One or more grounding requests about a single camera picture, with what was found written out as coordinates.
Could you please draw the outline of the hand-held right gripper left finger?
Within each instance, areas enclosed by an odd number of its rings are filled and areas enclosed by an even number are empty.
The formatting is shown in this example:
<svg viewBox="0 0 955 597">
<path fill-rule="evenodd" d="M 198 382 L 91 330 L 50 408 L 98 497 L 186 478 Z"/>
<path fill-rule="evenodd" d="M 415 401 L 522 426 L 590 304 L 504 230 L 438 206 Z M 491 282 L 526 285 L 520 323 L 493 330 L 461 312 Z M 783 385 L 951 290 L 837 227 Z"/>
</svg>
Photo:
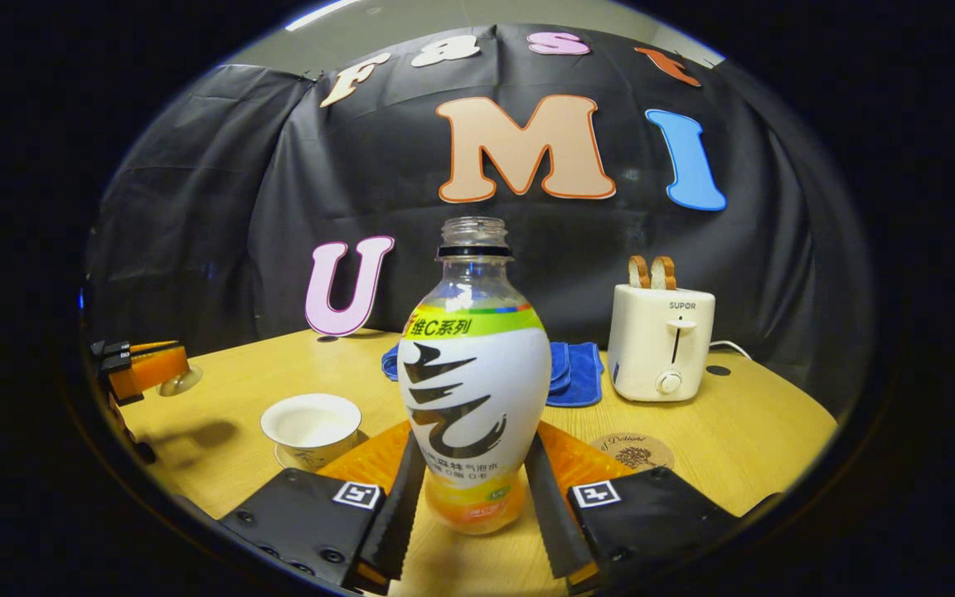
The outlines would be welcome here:
<svg viewBox="0 0 955 597">
<path fill-rule="evenodd" d="M 401 422 L 316 473 L 282 469 L 219 523 L 299 577 L 387 595 L 402 577 L 425 469 Z"/>
</svg>

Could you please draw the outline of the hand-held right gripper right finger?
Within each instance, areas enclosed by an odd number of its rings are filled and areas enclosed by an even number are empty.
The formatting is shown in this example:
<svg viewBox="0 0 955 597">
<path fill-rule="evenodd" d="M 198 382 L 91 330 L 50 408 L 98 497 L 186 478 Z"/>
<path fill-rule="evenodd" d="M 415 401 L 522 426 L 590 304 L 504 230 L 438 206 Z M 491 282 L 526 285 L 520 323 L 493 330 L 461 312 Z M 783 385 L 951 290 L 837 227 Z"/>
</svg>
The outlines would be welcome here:
<svg viewBox="0 0 955 597">
<path fill-rule="evenodd" d="M 633 471 L 546 422 L 526 475 L 552 574 L 572 595 L 678 567 L 740 523 L 669 468 Z"/>
</svg>

